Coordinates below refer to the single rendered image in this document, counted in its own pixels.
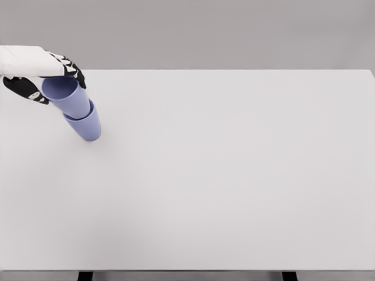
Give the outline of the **blue plastic cup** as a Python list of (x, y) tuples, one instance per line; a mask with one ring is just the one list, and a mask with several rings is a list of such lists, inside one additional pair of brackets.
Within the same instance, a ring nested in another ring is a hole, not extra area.
[(94, 141), (101, 135), (101, 124), (95, 104), (92, 100), (89, 100), (89, 103), (90, 112), (84, 118), (74, 119), (65, 113), (63, 117), (79, 137), (85, 141)]
[(82, 119), (90, 112), (88, 95), (73, 77), (45, 78), (42, 94), (61, 112), (74, 119)]

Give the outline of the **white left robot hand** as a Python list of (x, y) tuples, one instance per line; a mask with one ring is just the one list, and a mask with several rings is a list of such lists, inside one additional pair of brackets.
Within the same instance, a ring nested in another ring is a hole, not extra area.
[(47, 105), (49, 100), (31, 78), (71, 77), (86, 89), (86, 78), (68, 57), (41, 46), (0, 45), (0, 78), (11, 92), (30, 101)]

